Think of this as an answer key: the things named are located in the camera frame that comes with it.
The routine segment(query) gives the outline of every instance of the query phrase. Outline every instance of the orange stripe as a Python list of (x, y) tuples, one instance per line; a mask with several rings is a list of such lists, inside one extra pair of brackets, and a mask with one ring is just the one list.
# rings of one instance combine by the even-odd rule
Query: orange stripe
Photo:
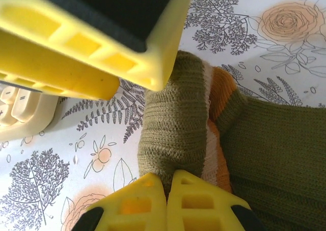
[(208, 120), (207, 124), (211, 129), (211, 131), (213, 132), (213, 134), (218, 139), (218, 143), (216, 144), (216, 150), (218, 151), (218, 171), (216, 174), (218, 186), (221, 189), (224, 189), (225, 191), (232, 193), (231, 184), (230, 184), (230, 174), (220, 145), (220, 133), (215, 123), (213, 123), (211, 120)]
[(232, 93), (237, 89), (233, 77), (225, 70), (214, 67), (209, 100), (209, 118), (215, 122), (224, 110)]

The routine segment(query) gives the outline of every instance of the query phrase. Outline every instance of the cream keypad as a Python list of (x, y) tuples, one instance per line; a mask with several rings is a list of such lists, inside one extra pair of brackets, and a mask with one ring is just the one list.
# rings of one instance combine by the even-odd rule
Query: cream keypad
[(32, 136), (52, 121), (58, 96), (14, 86), (5, 87), (0, 95), (0, 141)]

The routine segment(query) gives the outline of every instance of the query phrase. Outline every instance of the sock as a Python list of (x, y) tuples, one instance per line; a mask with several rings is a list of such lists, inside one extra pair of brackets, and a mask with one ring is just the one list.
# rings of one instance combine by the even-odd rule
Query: sock
[(234, 193), (267, 230), (324, 230), (326, 110), (244, 96), (219, 68), (210, 100)]
[(179, 51), (165, 89), (145, 93), (139, 172), (160, 176), (167, 197), (177, 169), (231, 191), (219, 132), (208, 121), (212, 71), (196, 56)]

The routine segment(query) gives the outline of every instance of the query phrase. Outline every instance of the green knit fabric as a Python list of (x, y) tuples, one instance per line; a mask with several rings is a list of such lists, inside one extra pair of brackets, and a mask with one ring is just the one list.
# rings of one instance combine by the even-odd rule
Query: green knit fabric
[(275, 105), (237, 91), (216, 125), (227, 128), (221, 144), (234, 193), (268, 230), (326, 230), (325, 109)]
[(203, 171), (208, 119), (203, 71), (199, 58), (179, 51), (166, 88), (145, 93), (139, 172), (159, 175), (167, 197), (175, 170), (198, 177)]

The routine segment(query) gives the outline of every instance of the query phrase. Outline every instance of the black plastic part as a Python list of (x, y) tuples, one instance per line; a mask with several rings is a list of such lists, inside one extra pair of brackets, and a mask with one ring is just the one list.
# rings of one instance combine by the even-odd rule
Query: black plastic part
[(88, 212), (85, 212), (71, 231), (94, 231), (103, 215), (103, 212), (104, 209), (102, 207), (95, 207)]
[(146, 40), (170, 0), (48, 1), (135, 52), (145, 52)]
[(42, 91), (39, 91), (39, 90), (35, 90), (35, 89), (31, 89), (31, 88), (27, 88), (27, 87), (20, 86), (20, 85), (14, 84), (14, 83), (6, 82), (6, 81), (0, 81), (0, 83), (1, 83), (1, 84), (5, 84), (5, 85), (8, 85), (8, 86), (17, 87), (17, 88), (19, 88), (19, 89), (23, 89), (23, 90), (29, 90), (29, 91), (32, 91), (32, 92), (39, 92), (39, 93), (42, 92)]
[(252, 210), (240, 205), (234, 205), (231, 207), (231, 209), (242, 224), (245, 231), (267, 231)]

